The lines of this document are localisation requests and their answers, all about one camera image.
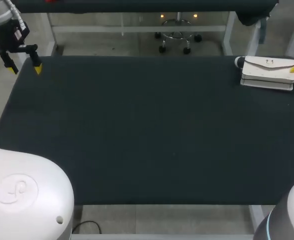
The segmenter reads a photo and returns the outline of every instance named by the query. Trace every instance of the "dark fabric surface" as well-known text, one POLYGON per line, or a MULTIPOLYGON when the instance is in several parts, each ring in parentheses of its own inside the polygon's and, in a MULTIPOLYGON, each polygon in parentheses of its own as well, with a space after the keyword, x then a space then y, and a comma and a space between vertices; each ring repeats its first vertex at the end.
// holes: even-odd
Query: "dark fabric surface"
POLYGON ((294 90, 240 85, 235 57, 28 60, 0 148, 69 176, 75 202, 276 204, 294 185, 294 90))
POLYGON ((13 0, 22 13, 237 12, 250 26, 268 17, 278 0, 13 0))

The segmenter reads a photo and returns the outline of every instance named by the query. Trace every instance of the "concrete floor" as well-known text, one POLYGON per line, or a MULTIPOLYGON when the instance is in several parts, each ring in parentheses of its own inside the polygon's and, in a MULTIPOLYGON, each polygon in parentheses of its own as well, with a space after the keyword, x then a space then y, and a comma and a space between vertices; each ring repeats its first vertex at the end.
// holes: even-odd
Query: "concrete floor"
MULTIPOLYGON (((198 13, 197 20, 192 18, 194 13, 184 13, 184 17, 204 25, 224 24, 227 13, 198 13)), ((159 13, 142 14, 142 25, 158 25, 161 20, 159 13)), ((119 13, 97 14, 52 14, 54 24, 75 25, 117 25, 119 13)), ((137 22, 139 14, 124 14, 125 25, 132 26, 137 22)), ((40 55, 44 53, 46 38, 40 16, 24 14, 32 30, 27 43, 39 45, 40 55)), ((235 55, 245 54, 250 37, 251 27, 242 26, 237 20, 232 33, 231 46, 235 55)), ((268 21, 267 36, 264 45, 258 50, 258 55, 281 56, 285 53, 290 37, 294 30, 294 0, 282 0, 271 13, 268 21)), ((171 42, 167 56, 219 56, 222 54, 220 42, 222 33, 204 33, 203 42, 192 43, 190 56, 183 56, 184 45, 171 42)), ((158 52, 160 40, 155 40, 152 33, 125 34, 119 33, 64 33, 57 34, 57 41, 64 45, 64 55, 89 56, 161 56, 158 52)), ((11 93, 16 77, 9 73, 0 59, 0 116, 11 93)), ((247 206, 221 205, 113 205, 113 206, 84 206, 80 212, 76 208, 75 222, 97 221, 104 234, 252 234, 253 227, 247 206)), ((267 215, 272 206, 264 206, 267 215)), ((84 225, 80 233, 97 233, 96 226, 84 225)))

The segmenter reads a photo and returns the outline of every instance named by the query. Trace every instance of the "rolling stool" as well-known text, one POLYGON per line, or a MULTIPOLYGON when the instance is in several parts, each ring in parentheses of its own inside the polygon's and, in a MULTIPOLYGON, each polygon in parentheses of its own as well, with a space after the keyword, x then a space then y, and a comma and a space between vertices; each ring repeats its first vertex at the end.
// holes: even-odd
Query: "rolling stool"
MULTIPOLYGON (((167 25, 168 23, 172 23, 174 22, 174 24, 177 26, 180 26, 182 25, 182 23, 184 24, 187 24, 187 25, 192 25, 189 21, 185 20, 185 19, 182 19, 182 13, 181 12, 177 12, 177 17, 176 19, 169 19, 167 21, 164 21, 161 25, 162 26, 165 26, 167 25)), ((184 54, 190 54, 191 53, 191 42, 190 42, 190 38, 193 36, 194 37, 194 41, 197 42, 197 43, 200 43, 203 38, 200 34, 190 34, 190 35, 184 35, 183 32, 181 31, 178 31, 178 32, 172 32, 171 34, 167 35, 165 33, 161 33, 161 32, 156 32, 155 33, 155 38, 156 39, 160 39, 161 37, 164 37, 164 40, 162 41, 162 45, 159 46, 159 52, 162 54, 162 53, 165 53, 166 52, 166 41, 168 39, 174 39, 174 40, 186 40, 186 43, 187 43, 187 46, 183 49, 183 53, 184 54)))

